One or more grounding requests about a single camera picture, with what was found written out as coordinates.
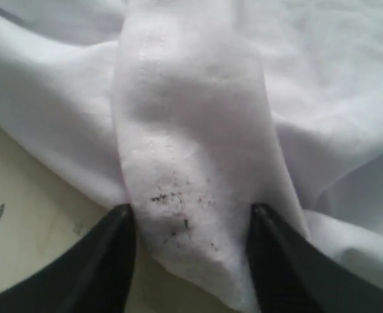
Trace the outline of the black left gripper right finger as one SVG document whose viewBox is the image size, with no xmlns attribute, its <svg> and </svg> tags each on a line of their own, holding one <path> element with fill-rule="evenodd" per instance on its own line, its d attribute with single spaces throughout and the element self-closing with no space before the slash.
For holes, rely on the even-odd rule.
<svg viewBox="0 0 383 313">
<path fill-rule="evenodd" d="M 261 312 L 383 312 L 383 289 L 329 259 L 265 203 L 246 244 Z"/>
</svg>

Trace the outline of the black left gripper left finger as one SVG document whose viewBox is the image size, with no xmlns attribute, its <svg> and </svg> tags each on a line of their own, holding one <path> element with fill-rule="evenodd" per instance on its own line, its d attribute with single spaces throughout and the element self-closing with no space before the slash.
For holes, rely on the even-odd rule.
<svg viewBox="0 0 383 313">
<path fill-rule="evenodd" d="M 129 204 L 110 210 L 39 272 L 0 293 L 0 312 L 124 312 L 136 258 Z"/>
</svg>

